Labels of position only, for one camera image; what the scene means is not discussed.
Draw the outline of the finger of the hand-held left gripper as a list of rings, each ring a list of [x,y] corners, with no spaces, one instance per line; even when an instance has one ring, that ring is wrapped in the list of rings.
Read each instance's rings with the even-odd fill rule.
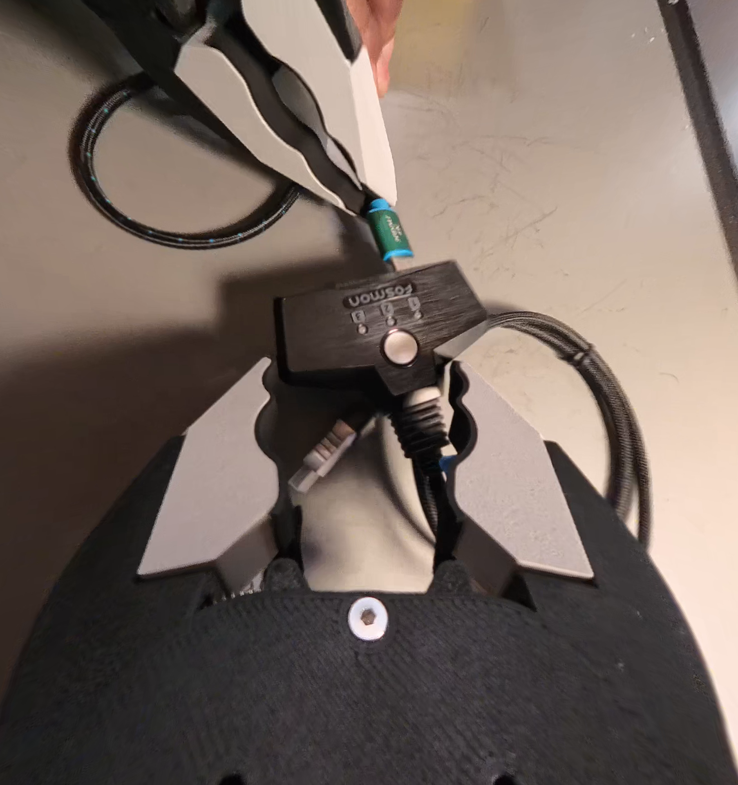
[[[258,162],[322,200],[360,213],[362,188],[281,101],[271,77],[242,45],[230,43],[224,53],[188,42],[174,73]]]
[[[370,57],[343,1],[244,1],[246,25],[276,61],[272,84],[328,162],[396,205],[396,173]]]

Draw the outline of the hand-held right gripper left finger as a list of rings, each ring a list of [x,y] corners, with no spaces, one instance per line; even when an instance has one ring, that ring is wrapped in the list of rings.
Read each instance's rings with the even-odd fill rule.
[[[207,568],[243,592],[276,557],[301,564],[302,512],[262,428],[274,368],[261,358],[186,430],[139,578]]]

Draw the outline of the dark grey desk panel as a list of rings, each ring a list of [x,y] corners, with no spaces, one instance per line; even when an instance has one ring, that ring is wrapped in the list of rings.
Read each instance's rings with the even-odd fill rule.
[[[738,2],[658,2],[727,244],[738,257]]]

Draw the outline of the person's left hand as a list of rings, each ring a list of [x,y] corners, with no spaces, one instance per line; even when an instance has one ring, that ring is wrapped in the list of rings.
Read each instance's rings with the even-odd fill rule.
[[[370,57],[378,96],[384,97],[390,84],[390,61],[403,2],[347,1],[346,4]]]

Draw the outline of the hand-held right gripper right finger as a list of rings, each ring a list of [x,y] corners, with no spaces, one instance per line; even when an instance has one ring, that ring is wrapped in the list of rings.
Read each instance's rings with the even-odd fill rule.
[[[539,432],[467,362],[450,368],[450,437],[434,574],[490,597],[530,598],[528,578],[595,573]]]

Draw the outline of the black hdmi switch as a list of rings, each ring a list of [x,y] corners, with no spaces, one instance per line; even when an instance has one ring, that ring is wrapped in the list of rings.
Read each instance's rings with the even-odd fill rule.
[[[433,387],[489,326],[452,260],[276,298],[273,314],[283,381],[378,398]]]

